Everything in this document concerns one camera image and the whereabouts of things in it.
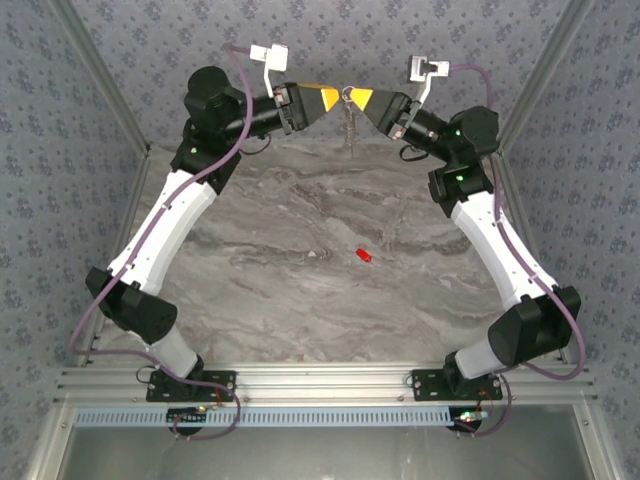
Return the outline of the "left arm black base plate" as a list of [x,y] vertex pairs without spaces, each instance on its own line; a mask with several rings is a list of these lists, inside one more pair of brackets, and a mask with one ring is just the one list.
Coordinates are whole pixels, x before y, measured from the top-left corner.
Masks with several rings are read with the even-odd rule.
[[161,370],[154,370],[147,384],[146,401],[150,403],[230,403],[232,395],[228,390],[236,388],[236,372],[232,370],[203,370],[199,377],[206,386],[190,385],[177,381]]

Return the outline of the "aluminium frame post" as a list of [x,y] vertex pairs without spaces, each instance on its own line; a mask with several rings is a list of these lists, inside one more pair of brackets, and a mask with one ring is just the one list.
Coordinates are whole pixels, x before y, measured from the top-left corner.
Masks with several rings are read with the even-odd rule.
[[500,152],[503,155],[515,145],[594,3],[595,0],[567,1],[501,129]]
[[126,138],[138,153],[145,155],[148,149],[141,127],[71,0],[46,2],[61,23]]

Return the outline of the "aluminium mounting rail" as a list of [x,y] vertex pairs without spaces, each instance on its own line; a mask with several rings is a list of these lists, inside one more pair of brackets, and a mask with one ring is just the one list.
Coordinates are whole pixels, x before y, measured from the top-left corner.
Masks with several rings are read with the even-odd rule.
[[[407,362],[231,364],[215,369],[238,374],[236,393],[247,406],[392,406],[414,402]],[[56,403],[124,406],[145,401],[151,370],[137,365],[92,364],[64,368],[52,397]],[[514,404],[564,405],[598,402],[594,375],[585,370],[553,381],[526,367],[505,374]]]

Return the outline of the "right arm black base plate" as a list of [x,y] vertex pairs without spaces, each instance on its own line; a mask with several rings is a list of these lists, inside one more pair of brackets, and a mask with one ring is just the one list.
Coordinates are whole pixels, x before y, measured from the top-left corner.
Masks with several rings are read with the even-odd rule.
[[418,369],[411,371],[414,400],[426,401],[478,401],[502,400],[501,382],[488,374],[466,379],[444,369]]

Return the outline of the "small black circuit board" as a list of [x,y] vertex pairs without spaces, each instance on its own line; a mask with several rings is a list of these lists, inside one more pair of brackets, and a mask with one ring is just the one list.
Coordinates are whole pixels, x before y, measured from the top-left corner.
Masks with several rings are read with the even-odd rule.
[[207,411],[203,407],[170,408],[165,415],[167,427],[184,437],[195,435],[204,428]]
[[475,434],[482,422],[489,417],[487,411],[464,407],[450,407],[449,413],[452,424],[448,429],[465,434]]

